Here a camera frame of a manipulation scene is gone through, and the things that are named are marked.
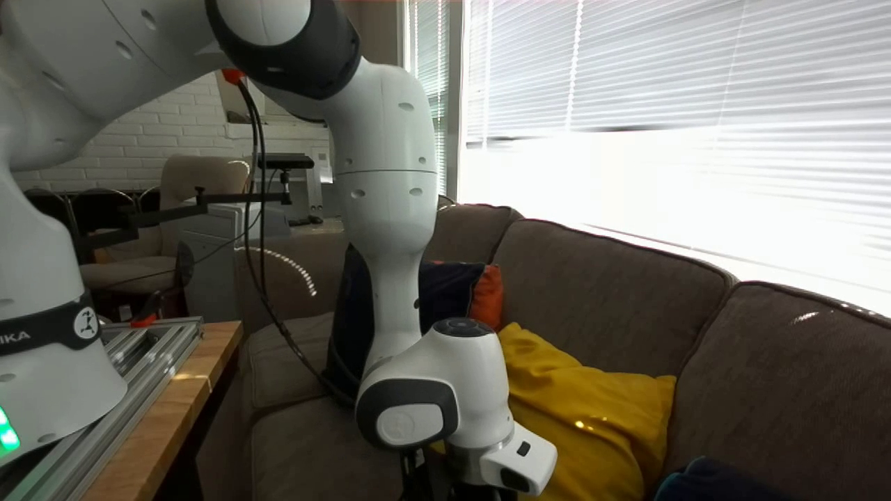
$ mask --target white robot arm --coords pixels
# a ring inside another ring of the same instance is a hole
[[[0,413],[17,426],[0,466],[99,417],[124,389],[102,363],[64,228],[28,206],[7,167],[68,158],[109,119],[233,61],[287,112],[330,129],[344,232],[373,285],[363,437],[446,441],[471,484],[546,487],[556,452],[511,420],[498,339],[471,321],[421,336],[416,268],[436,213],[425,92],[363,61],[333,0],[4,0],[0,15],[0,228],[13,236],[0,243]],[[68,373],[84,392],[46,405]]]

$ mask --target yellow cloth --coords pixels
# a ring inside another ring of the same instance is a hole
[[[556,446],[549,501],[640,501],[664,459],[674,375],[603,373],[508,324],[508,410]]]

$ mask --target white wall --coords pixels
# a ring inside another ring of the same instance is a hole
[[[267,151],[308,154],[323,178],[330,175],[327,130],[317,125],[272,122],[267,125]],[[49,169],[13,172],[13,178],[22,189],[146,189],[157,186],[163,158],[173,154],[249,156],[249,130],[226,122],[214,75],[202,75],[114,119],[77,158]]]

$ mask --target wooden table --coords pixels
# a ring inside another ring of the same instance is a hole
[[[85,491],[91,501],[152,499],[209,405],[242,339],[242,324],[202,324],[202,336],[157,389]]]

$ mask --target window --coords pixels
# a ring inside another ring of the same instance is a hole
[[[408,0],[407,4],[407,69],[421,80],[427,94],[434,119],[434,165],[439,172],[439,193],[448,189],[448,172],[454,169],[454,100],[455,100],[455,69],[454,53],[458,39],[454,37],[458,4],[454,0]]]
[[[458,201],[891,314],[887,23],[887,0],[466,0]]]

